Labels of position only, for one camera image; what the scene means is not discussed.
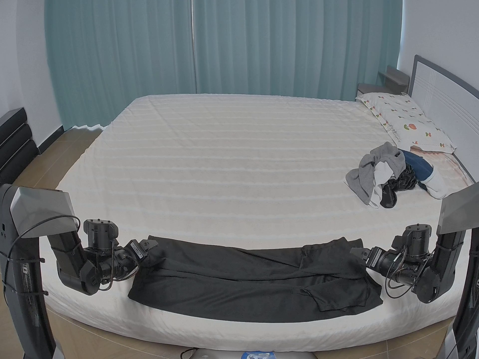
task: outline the gray headboard frame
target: gray headboard frame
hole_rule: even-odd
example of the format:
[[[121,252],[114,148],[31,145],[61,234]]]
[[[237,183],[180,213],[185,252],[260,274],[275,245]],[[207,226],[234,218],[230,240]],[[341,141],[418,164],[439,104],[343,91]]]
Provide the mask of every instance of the gray headboard frame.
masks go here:
[[[421,64],[424,64],[426,65],[427,67],[435,70],[436,72],[440,73],[441,75],[447,77],[448,79],[450,79],[451,81],[455,82],[456,84],[458,84],[460,87],[464,88],[466,91],[468,91],[470,94],[472,94],[474,97],[476,97],[477,99],[479,99],[479,90],[477,90],[475,87],[473,87],[472,85],[468,84],[467,82],[465,82],[463,79],[460,79],[458,76],[452,74],[451,72],[449,72],[448,70],[440,67],[439,65],[425,59],[424,57],[421,57],[419,55],[416,55],[414,57],[414,66],[412,68],[412,75],[411,75],[411,82],[410,82],[410,86],[409,86],[409,91],[408,91],[408,94],[410,97],[412,97],[412,91],[414,89],[414,81],[415,81],[415,77],[416,77],[416,69],[417,69],[417,64],[421,63]],[[454,155],[456,157],[456,160],[459,162],[459,164],[462,166],[462,168],[464,169],[465,172],[467,172],[467,174],[469,175],[469,177],[472,179],[473,182],[476,182],[474,180],[474,178],[472,177],[472,175],[468,172],[468,170],[466,169],[466,167],[462,164],[462,162],[459,160],[459,158]]]

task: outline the teal curtain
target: teal curtain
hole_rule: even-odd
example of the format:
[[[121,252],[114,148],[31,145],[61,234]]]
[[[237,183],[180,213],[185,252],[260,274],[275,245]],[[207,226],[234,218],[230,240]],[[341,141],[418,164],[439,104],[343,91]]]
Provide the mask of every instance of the teal curtain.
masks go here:
[[[402,0],[193,0],[198,93],[352,100],[397,65]]]
[[[108,125],[148,94],[195,93],[191,0],[45,0],[65,129]]]

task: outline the pillow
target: pillow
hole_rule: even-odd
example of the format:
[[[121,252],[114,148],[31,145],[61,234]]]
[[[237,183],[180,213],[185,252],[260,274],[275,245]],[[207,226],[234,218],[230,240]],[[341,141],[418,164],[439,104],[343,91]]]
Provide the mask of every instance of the pillow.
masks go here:
[[[366,93],[356,97],[377,117],[398,148],[452,153],[449,137],[407,95]]]

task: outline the baseboard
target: baseboard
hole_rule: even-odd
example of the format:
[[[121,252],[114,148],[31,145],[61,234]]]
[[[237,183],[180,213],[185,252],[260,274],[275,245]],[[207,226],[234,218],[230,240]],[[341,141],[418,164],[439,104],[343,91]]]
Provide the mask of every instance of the baseboard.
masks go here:
[[[54,131],[45,141],[42,142],[42,144],[38,147],[38,151],[40,154],[45,152],[50,145],[55,142],[63,133],[65,130],[63,130],[63,125],[58,128],[56,131]]]

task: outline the blue sticker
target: blue sticker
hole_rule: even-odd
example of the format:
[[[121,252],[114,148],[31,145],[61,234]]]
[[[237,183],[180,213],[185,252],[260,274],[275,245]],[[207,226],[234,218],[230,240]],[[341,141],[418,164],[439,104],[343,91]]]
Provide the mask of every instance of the blue sticker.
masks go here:
[[[246,351],[243,352],[241,359],[276,359],[276,355],[274,352]]]

